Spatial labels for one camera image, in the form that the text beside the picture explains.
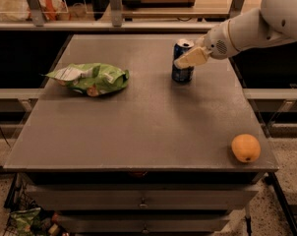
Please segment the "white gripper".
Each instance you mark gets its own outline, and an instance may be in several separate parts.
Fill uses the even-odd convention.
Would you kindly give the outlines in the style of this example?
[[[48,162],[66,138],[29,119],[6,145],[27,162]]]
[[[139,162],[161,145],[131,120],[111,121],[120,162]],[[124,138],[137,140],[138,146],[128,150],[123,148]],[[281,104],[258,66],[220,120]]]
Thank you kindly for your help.
[[[174,65],[178,69],[187,69],[204,65],[209,56],[214,59],[225,59],[239,53],[235,47],[230,34],[230,20],[227,20],[211,30],[205,35],[195,40],[195,45],[187,52],[181,54],[174,60]]]

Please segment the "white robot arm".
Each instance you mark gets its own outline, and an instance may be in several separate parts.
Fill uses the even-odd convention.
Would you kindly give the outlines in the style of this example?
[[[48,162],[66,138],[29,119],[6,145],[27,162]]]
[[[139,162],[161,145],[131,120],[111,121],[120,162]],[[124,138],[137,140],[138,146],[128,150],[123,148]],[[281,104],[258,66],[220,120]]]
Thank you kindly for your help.
[[[252,49],[297,42],[297,0],[262,0],[259,8],[210,29],[174,60],[179,69],[225,59]]]

